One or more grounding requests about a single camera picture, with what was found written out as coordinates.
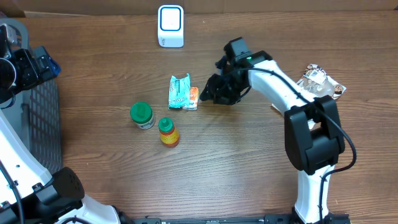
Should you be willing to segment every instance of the small orange package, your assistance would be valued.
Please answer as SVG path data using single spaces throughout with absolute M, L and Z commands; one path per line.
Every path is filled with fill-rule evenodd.
M 183 106 L 184 110 L 197 110 L 198 109 L 198 99 L 199 99 L 199 89 L 198 87 L 191 87 L 190 90 L 190 101 L 188 106 Z

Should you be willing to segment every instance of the white square object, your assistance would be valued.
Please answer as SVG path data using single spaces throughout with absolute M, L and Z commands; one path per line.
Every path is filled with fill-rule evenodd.
M 163 5 L 157 11 L 157 37 L 161 47 L 184 45 L 184 10 L 178 5 Z

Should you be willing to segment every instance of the wooden tabletop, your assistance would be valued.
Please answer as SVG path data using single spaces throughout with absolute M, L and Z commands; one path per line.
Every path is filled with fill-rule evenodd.
M 289 213 L 297 171 L 284 150 L 284 122 L 251 91 L 234 106 L 199 102 L 169 111 L 172 75 L 205 86 L 229 40 L 243 36 L 293 80 L 309 63 L 347 87 L 337 102 L 358 148 L 356 165 L 331 177 L 328 207 L 353 223 L 398 219 L 398 11 L 202 14 L 185 17 L 185 45 L 163 49 L 157 16 L 21 19 L 30 43 L 61 65 L 65 166 L 101 203 L 131 217 L 240 217 Z M 168 116 L 180 144 L 161 145 L 157 127 L 135 127 L 137 101 Z M 350 148 L 337 167 L 352 158 Z

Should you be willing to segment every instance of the green lid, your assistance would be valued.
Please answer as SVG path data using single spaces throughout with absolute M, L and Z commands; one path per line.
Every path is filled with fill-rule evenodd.
M 159 121 L 159 130 L 167 133 L 173 129 L 173 121 L 170 118 L 162 118 Z
M 131 119 L 139 124 L 145 124 L 152 118 L 152 108 L 145 102 L 137 102 L 131 107 Z

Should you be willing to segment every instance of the bottle with green cap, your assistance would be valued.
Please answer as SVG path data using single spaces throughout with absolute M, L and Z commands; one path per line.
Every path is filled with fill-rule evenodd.
M 135 103 L 131 107 L 130 116 L 141 129 L 149 129 L 155 124 L 154 112 L 146 102 Z
M 180 133 L 170 118 L 159 121 L 160 140 L 167 147 L 175 147 L 180 142 Z

